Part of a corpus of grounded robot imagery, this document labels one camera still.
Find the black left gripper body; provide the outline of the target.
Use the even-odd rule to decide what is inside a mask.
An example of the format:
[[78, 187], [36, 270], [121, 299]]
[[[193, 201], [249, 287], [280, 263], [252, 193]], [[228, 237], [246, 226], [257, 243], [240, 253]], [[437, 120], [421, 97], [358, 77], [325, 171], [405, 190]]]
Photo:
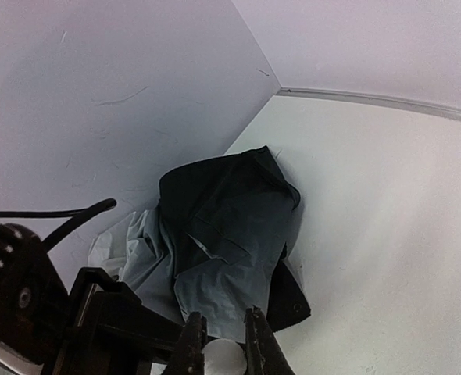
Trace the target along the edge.
[[70, 298], [54, 374], [150, 374], [153, 363], [168, 361], [182, 331], [101, 268], [81, 269]]

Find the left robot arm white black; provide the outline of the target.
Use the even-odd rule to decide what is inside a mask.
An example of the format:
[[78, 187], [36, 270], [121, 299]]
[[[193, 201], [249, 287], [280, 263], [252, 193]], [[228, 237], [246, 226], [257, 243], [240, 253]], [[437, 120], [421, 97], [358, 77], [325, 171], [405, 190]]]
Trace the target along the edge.
[[84, 267], [66, 288], [41, 239], [0, 223], [0, 362], [23, 374], [135, 374], [165, 363], [179, 324], [123, 282]]

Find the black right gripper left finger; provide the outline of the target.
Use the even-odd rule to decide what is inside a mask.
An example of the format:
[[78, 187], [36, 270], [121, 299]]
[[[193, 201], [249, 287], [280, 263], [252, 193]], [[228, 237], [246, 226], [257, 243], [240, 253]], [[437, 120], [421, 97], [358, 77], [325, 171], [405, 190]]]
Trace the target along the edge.
[[205, 360], [202, 349], [206, 344], [206, 318], [200, 312], [192, 312], [166, 365], [166, 373], [169, 375], [203, 374]]

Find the clear nail polish bottle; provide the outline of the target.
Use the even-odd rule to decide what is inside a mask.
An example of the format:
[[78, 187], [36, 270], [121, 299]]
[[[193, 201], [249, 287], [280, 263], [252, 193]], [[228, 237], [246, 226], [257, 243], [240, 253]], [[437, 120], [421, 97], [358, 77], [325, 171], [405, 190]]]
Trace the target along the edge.
[[244, 375], [247, 360], [241, 346], [228, 339], [216, 339], [202, 350], [204, 356], [204, 374], [208, 375]]

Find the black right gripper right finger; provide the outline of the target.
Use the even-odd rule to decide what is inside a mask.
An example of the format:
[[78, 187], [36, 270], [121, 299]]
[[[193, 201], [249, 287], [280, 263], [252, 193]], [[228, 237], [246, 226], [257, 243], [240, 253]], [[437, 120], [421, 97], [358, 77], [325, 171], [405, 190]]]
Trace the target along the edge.
[[248, 374], [252, 375], [294, 375], [266, 317], [258, 307], [246, 310], [245, 353]]

